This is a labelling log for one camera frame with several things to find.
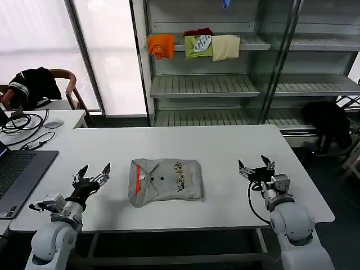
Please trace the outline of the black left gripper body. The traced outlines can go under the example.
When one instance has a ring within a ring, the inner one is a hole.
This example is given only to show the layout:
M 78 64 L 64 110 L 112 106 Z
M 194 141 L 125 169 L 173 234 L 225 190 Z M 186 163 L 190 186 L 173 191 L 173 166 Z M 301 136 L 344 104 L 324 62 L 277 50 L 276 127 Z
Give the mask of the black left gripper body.
M 81 178 L 73 182 L 74 191 L 70 195 L 71 201 L 86 202 L 91 194 L 99 189 L 99 183 L 91 178 Z

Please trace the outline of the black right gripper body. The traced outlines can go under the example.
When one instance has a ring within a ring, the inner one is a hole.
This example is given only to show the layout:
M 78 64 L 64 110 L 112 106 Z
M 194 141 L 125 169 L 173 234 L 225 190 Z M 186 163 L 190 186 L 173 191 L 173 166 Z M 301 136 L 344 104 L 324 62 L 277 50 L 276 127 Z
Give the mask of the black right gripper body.
M 250 174 L 250 182 L 260 183 L 260 182 L 270 182 L 272 177 L 275 176 L 275 169 L 268 168 L 266 166 L 260 168 L 252 169 L 252 173 Z

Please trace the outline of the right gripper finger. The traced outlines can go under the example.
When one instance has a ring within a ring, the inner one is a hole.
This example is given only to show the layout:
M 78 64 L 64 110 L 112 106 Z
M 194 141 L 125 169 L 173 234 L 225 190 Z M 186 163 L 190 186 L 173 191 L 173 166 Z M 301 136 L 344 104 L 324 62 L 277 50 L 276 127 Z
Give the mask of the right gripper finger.
M 275 169 L 275 162 L 271 161 L 269 158 L 267 158 L 264 155 L 261 155 L 261 158 L 263 160 L 263 163 L 265 164 L 266 168 L 268 170 L 274 170 Z
M 239 175 L 243 176 L 246 179 L 249 179 L 249 177 L 255 173 L 254 170 L 244 166 L 240 159 L 238 159 L 238 172 Z

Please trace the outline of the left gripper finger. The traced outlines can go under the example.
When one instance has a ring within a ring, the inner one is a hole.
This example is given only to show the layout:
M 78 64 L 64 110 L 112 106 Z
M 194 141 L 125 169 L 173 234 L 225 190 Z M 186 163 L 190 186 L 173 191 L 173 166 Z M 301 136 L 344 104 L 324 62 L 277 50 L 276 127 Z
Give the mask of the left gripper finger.
M 73 175 L 73 181 L 72 184 L 83 182 L 86 179 L 86 172 L 88 170 L 88 165 L 82 167 L 76 175 Z
M 110 178 L 110 167 L 111 167 L 111 163 L 108 163 L 101 174 L 93 177 L 91 179 L 92 183 L 97 183 L 99 185 L 99 187 L 102 187 L 105 183 L 107 183 L 107 181 Z

